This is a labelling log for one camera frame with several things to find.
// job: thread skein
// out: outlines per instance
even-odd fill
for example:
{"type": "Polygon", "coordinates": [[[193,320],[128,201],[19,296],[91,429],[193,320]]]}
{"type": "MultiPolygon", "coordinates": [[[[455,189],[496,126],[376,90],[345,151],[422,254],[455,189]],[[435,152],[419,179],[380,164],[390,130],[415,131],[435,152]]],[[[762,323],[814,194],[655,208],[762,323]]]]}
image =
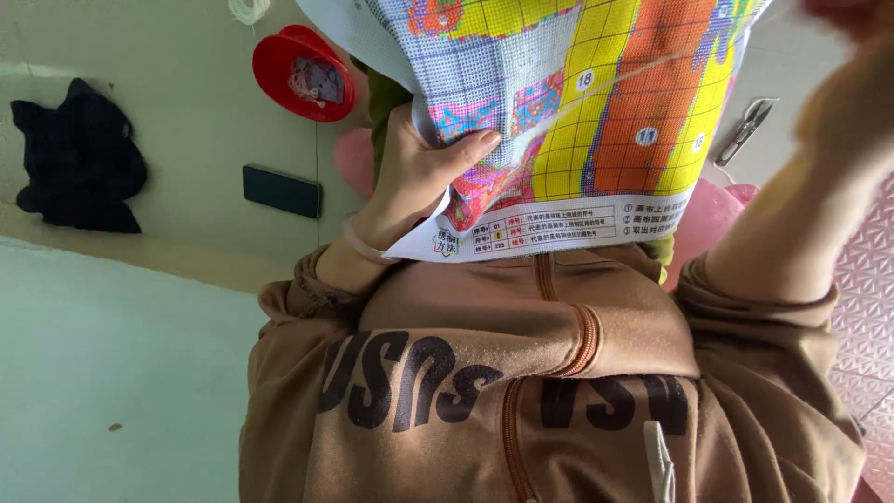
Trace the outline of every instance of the thread skein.
{"type": "Polygon", "coordinates": [[[251,0],[252,5],[249,7],[246,0],[228,0],[230,12],[236,21],[246,26],[254,25],[257,20],[264,17],[267,9],[270,8],[270,0],[251,0]]]}

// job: red container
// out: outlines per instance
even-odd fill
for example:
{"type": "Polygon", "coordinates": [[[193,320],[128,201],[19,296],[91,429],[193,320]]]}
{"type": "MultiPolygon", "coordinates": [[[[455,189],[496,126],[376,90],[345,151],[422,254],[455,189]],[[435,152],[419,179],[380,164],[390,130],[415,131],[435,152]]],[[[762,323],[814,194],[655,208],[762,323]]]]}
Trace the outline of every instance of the red container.
{"type": "Polygon", "coordinates": [[[293,24],[276,35],[265,37],[255,47],[251,61],[257,84],[276,103],[286,110],[321,123],[343,119],[354,107],[354,82],[348,69],[335,51],[307,26],[293,24]],[[289,87],[298,58],[313,59],[331,64],[342,77],[344,97],[341,103],[325,101],[320,107],[313,101],[302,99],[289,87]]]}

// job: scissors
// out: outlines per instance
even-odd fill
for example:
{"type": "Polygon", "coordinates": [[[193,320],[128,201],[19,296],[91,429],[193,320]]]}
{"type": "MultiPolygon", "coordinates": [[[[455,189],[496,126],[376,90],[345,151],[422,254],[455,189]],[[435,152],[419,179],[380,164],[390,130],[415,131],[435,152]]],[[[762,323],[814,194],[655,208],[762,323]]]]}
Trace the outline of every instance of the scissors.
{"type": "Polygon", "coordinates": [[[770,110],[773,108],[773,101],[778,98],[758,98],[752,102],[751,106],[745,111],[745,118],[742,125],[736,131],[736,137],[730,145],[714,160],[714,165],[724,167],[738,154],[739,150],[745,145],[751,135],[757,131],[758,126],[763,123],[763,119],[767,118],[770,110]]]}

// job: light blue wall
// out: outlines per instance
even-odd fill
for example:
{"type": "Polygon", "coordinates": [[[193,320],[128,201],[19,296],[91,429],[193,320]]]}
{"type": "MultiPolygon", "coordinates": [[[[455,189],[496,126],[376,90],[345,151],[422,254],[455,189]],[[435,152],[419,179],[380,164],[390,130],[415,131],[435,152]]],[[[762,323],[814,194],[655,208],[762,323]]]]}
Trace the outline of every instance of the light blue wall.
{"type": "Polygon", "coordinates": [[[249,294],[0,238],[0,501],[237,500],[265,321],[249,294]]]}

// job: smartphone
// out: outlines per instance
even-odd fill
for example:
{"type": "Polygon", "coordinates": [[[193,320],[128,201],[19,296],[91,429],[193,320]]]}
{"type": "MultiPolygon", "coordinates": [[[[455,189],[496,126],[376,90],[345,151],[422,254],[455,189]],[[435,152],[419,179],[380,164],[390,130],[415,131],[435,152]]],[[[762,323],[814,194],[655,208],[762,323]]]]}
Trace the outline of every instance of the smartphone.
{"type": "Polygon", "coordinates": [[[242,167],[245,199],[308,218],[319,218],[321,189],[317,183],[278,175],[254,166],[242,167]]]}

